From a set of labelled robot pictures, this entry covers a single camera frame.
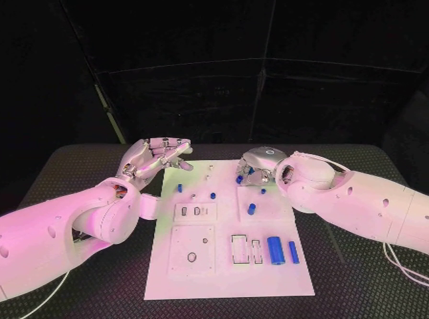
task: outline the blue cylinder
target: blue cylinder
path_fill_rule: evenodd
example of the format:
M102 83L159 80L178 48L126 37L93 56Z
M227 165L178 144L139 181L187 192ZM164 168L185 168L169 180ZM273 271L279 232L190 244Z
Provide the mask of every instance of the blue cylinder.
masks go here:
M251 215L254 213L256 210L256 205L250 204L249 208L247 208L247 214Z
M293 264L298 264L299 257L298 257L296 244L293 243L293 241L290 241L287 244L289 244L289 250L290 250L290 257L293 258Z
M269 237L267 245L272 265L282 265L285 263L285 256L279 237Z

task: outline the white cable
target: white cable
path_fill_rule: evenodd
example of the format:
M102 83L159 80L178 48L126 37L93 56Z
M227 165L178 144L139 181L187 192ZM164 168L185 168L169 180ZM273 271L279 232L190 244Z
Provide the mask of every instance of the white cable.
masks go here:
M54 291L50 293L47 299L40 303L40 305L37 305L37 308L28 314L26 314L23 317L20 317L20 319L26 319L38 310L38 308L44 305L44 303L50 300L50 298L53 297L54 293L59 291L59 287L63 285L63 282L66 280L67 275L69 275L69 271L66 272L66 275L64 275L57 287L54 288Z
M322 160L326 161L329 163L332 163L335 166L338 166L344 171L349 171L348 168L345 168L339 163L335 163L334 161L331 161L329 159L318 156L318 155L312 155L312 154L306 154L306 153L299 153L298 151L293 152L298 156L306 156L308 158L315 158L315 160Z
M388 246L388 249L390 249L390 252L391 252L391 255L393 255L393 258L394 258L394 261L390 259L388 255L387 255L387 249L384 248L385 245ZM429 284L426 282L421 282L420 280L414 279L408 274L407 272L410 272L411 274L414 274L417 277L423 278L426 281L429 281L429 278L426 276L423 276L423 274L418 274L417 272L411 271L410 269L407 269L405 267L401 266L401 263L398 262L398 259L395 257L395 253L393 252L393 248L390 246L388 243L382 243L382 249L384 249L384 256L387 257L387 260L398 267L398 269L401 270L403 274L405 275L405 277L417 282L417 284L421 284L423 286L429 287Z

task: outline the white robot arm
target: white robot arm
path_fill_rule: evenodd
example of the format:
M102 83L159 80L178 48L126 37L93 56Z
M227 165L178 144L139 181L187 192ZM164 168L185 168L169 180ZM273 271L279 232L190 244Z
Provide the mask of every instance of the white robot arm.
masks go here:
M161 168L191 166L177 157L190 140L139 140L116 175L79 193L0 217L0 301L38 288L132 233L138 218L154 219L158 198L139 191ZM90 238L74 241L72 230Z
M393 181L367 175L328 159L273 148L244 153L237 174L243 185L276 182L296 211L316 213L335 226L367 239L429 255L429 196Z

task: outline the gray table surface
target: gray table surface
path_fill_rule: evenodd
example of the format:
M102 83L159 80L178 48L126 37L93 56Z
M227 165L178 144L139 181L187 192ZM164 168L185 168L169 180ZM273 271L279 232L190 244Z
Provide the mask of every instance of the gray table surface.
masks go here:
M257 145L194 145L187 160L230 160ZM321 155L349 169L404 184L384 152L367 145L270 145ZM60 148L40 172L21 207L92 187L115 174L128 146ZM159 195L162 172L144 192ZM296 213L315 296L144 301L155 221L139 219L129 239L90 257L69 274L31 318L429 318L429 288L410 282L387 262L381 244ZM397 248L404 266L429 276L429 257ZM59 279L0 303L0 318L18 318L47 297Z

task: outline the robotic hand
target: robotic hand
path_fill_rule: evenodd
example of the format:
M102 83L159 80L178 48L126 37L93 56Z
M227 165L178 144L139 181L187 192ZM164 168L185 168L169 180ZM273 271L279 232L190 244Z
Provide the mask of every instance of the robotic hand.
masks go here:
M429 196L410 188L315 155L295 152L287 157L267 147L243 154L236 173L241 185L276 182L295 210L316 213L364 238L429 255Z
M155 219L158 197L139 191L159 169L192 169L178 158L191 151L190 140L139 140L123 154L115 177L0 217L0 301L38 288L119 244L139 217ZM73 240L73 229L90 238Z

